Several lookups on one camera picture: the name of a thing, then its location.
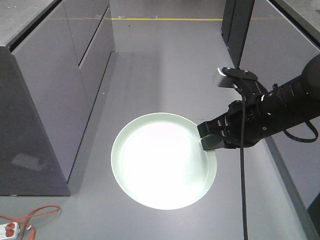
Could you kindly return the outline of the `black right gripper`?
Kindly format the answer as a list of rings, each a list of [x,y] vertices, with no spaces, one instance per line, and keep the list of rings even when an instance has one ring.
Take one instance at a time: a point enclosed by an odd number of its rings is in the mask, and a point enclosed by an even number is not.
[[[245,148],[254,146],[265,138],[265,131],[257,119],[257,113],[250,106],[245,110],[244,130],[242,130],[243,103],[235,100],[228,106],[228,111],[218,119],[204,121],[197,126],[202,148],[212,151],[221,148],[239,148],[241,133]]]

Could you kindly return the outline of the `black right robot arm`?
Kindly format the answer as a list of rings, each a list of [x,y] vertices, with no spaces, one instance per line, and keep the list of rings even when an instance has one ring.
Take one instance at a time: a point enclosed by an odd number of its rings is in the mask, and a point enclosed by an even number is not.
[[[202,148],[249,148],[269,136],[284,132],[289,138],[304,143],[316,139],[299,139],[287,132],[306,123],[315,131],[310,120],[320,115],[320,57],[312,58],[301,75],[268,91],[258,77],[247,70],[219,67],[217,85],[231,88],[244,96],[228,106],[217,118],[198,125]]]

